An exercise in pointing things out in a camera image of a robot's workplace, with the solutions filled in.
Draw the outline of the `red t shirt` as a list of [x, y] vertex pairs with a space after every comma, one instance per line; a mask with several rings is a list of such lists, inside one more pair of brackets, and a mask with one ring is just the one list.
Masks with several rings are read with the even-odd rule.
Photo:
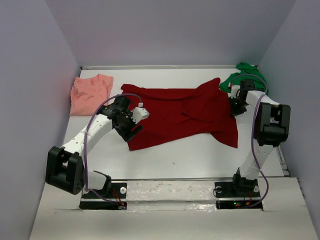
[[238, 128], [231, 115], [228, 94], [220, 90], [220, 78], [197, 88], [143, 88], [123, 84], [121, 90], [141, 97], [149, 117], [143, 129], [128, 142], [131, 151], [142, 150], [197, 134], [211, 134], [218, 142], [238, 147]]

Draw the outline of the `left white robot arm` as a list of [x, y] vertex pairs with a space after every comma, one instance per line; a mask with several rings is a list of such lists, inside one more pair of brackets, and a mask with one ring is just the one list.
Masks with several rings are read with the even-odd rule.
[[140, 121], [149, 117], [142, 101], [129, 109], [130, 94], [112, 96], [93, 112], [88, 124], [62, 146], [53, 146], [47, 154], [45, 182], [60, 190], [77, 195], [92, 192], [104, 199], [112, 189], [112, 179], [99, 171], [89, 171], [88, 154], [110, 131], [115, 130], [129, 142], [142, 130]]

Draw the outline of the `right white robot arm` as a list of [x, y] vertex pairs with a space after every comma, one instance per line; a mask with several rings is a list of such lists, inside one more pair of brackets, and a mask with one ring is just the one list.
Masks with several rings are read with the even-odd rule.
[[289, 136], [291, 107], [269, 98], [264, 90], [255, 86], [254, 80], [243, 79], [229, 84], [231, 115], [236, 117], [254, 108], [252, 117], [250, 151], [246, 160], [232, 177], [232, 189], [250, 193], [258, 186], [261, 168], [270, 153]]

